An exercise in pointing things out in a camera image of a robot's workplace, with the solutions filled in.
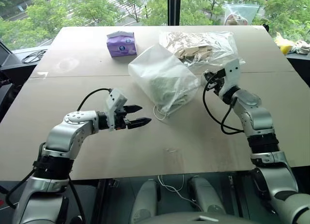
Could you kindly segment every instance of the white cable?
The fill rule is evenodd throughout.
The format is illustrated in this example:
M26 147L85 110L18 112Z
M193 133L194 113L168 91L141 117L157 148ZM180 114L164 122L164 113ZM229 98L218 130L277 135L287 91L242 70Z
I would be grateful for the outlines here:
M9 206L3 207L0 210L6 209L6 208L9 208Z
M174 190L170 190L170 189L167 188L166 185L164 184L163 175L160 175L160 177L161 177L161 181L159 180L160 184L161 184L162 186L164 186L168 191L174 193L174 192L175 192ZM184 186L184 175L182 175L182 186L181 186L179 189L177 189L177 191L181 191L181 190L183 189L183 186Z
M157 112L164 116L162 119L160 119L160 118L156 115L156 113L155 113L155 107L157 108ZM167 114L161 113L161 112L158 110L158 107L157 107L156 105L154 105L154 107L153 107L153 113L154 113L155 118L157 118L157 119L160 120L160 121L164 120L164 119L166 118L166 116L167 116Z
M169 185L163 185L163 184L161 183L160 179L159 179L159 175L157 176L157 178L158 178L158 180L159 180L159 183L160 183L162 186L165 186L166 188L169 187L169 188L173 189L173 190L179 195L180 198L182 198L182 199L185 200L185 201L189 201L189 202L192 203L194 206L198 207L198 208L200 209L201 212L203 212L202 208L201 208L198 204L196 204L195 202L193 202L193 201L191 201L191 200L189 200L189 199L183 197L183 196L179 193L179 191L176 190L174 187L169 186Z

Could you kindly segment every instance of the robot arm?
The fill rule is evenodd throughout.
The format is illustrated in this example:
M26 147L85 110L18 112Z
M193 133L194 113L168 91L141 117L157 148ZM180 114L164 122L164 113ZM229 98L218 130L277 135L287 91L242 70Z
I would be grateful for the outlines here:
M122 93L114 89L107 99L107 112L75 111L51 130L33 163L34 173L19 200L13 224L65 222L68 199L62 193L69 184L69 173L85 138L99 130L133 129L151 121L149 118L127 120L127 113L142 107L123 106L126 101Z
M285 154L279 149L270 113L261 107L261 99L238 87L239 60L233 60L217 73L206 72L206 90L230 105L240 118L251 147L254 187L258 196L286 224L310 223L310 195L300 194Z

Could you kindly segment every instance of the plastic wrap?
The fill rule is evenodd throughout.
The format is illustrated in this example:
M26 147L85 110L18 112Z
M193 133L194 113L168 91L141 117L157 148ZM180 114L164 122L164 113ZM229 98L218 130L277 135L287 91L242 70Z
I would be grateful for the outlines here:
M160 32L159 43L178 57L186 66L196 63L207 63L223 66L238 58L240 64L245 63L238 56L238 50L233 33L205 32Z
M108 51L112 57L137 54L137 44L133 32L117 31L108 34L107 38Z
M259 5L255 4L227 4L225 5L224 25L251 25Z
M129 63L128 72L165 116L189 102L199 87L198 78L158 44Z

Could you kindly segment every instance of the black cable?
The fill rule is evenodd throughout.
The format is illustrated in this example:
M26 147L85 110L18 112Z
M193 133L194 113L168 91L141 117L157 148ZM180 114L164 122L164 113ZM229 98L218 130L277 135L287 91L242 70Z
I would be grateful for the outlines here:
M21 62L25 63L25 64L38 62L42 59L42 57L43 57L44 53L46 53L46 51L47 51L47 49L33 52L33 53L27 55L25 58L23 58L21 60Z
M44 142L44 143L41 143L40 146L39 146L39 153L38 153L37 161L41 158L42 149L43 149L44 144L45 144L45 142Z
M208 80L207 84L205 85L205 87L204 87L204 89L203 89L202 101L203 101L203 105L204 105L206 111L208 112L208 114L210 115L210 117L211 117L216 123L218 123L219 125L221 125L221 126L223 126L223 127L226 127L226 128L228 128L228 129L230 129L230 130L236 131L236 132L240 132L240 133L241 133L241 132L244 132L243 130L239 130L239 129L236 129L236 128L234 128L234 127L227 126L227 125L225 125L224 123L222 124L222 122L220 122L219 120L217 120L217 119L211 114L211 112L210 112L210 110L209 110L209 108L208 108L208 106L207 106L207 103L206 103L206 101L205 101L205 93L208 91L208 85L210 84L210 81L213 80L213 79L215 78L215 76L216 76L216 74L213 75L213 76Z
M97 90L95 90L95 91L92 91L91 93L89 93L85 98L84 98L84 100L81 102L81 104L78 106L78 108L77 108L77 111L79 111L81 108L82 108L82 106L83 106L83 104L85 103L85 101L87 100L87 98L89 98L92 94L94 94L95 92L98 92L98 91L102 91L102 90L106 90L106 91L108 91L109 93L112 91L112 89L97 89Z
M78 193L77 193L77 191L76 191L76 189L74 187L74 184L71 181L70 176L69 176L69 185L70 185L70 188L71 188L72 193L74 195L74 198L75 198L75 200L77 202L78 210L79 210L79 213L80 213L80 215L82 217L82 223L86 224L86 217L85 217L85 213L84 213L84 210L83 210L83 206L82 206L81 200L79 199Z
M16 205L14 205L11 201L10 201L10 196L12 195L12 193L19 187L21 186L32 174L34 173L34 169L22 180L20 181L17 185L15 185L14 188L12 188L8 194L5 196L5 202L8 204L9 207L16 209Z
M221 122L221 131L224 133L224 134L238 134L238 133L242 133L244 131L242 130L239 130L239 131L235 131L235 132L227 132L224 130L224 122L227 118L227 116L229 115L229 113L231 112L232 108L233 108L233 104L235 103L235 100L229 105L229 109L227 110L225 116L223 117L223 120Z

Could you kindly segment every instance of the yellow object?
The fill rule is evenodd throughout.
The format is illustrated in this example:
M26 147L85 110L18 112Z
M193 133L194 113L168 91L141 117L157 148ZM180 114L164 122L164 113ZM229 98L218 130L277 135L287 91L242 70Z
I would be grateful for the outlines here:
M283 39L283 37L281 36L279 32L277 32L275 43L277 44L278 47L280 47L280 50L284 55L286 55L295 44L293 41L290 41L288 39Z

